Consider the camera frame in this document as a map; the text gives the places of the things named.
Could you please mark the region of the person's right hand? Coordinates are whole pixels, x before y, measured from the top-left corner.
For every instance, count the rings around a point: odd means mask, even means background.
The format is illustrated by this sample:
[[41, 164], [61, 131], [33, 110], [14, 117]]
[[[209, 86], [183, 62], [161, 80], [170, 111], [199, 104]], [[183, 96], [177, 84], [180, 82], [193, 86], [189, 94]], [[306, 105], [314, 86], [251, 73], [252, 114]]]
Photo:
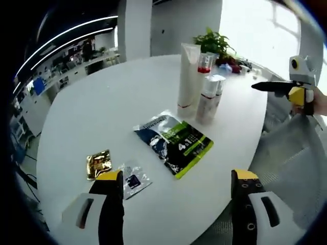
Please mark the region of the person's right hand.
[[327, 116], [326, 95], [317, 87], [314, 90], [314, 112], [318, 115]]

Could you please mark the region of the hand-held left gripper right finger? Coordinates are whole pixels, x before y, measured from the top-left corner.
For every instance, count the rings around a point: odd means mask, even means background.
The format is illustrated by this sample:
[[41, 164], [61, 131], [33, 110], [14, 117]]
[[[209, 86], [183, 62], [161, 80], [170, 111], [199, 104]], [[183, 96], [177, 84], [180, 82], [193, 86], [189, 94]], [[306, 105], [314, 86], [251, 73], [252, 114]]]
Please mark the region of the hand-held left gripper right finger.
[[233, 244], [294, 244], [293, 212], [251, 171], [231, 171]]

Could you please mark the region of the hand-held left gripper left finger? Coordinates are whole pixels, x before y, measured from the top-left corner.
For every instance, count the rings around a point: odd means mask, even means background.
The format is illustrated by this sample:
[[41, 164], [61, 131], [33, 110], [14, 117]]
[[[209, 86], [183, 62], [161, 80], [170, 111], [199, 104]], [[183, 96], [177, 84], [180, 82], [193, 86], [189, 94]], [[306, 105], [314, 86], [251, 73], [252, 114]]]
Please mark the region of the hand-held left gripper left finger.
[[62, 213], [61, 244], [123, 244], [123, 172], [99, 175]]

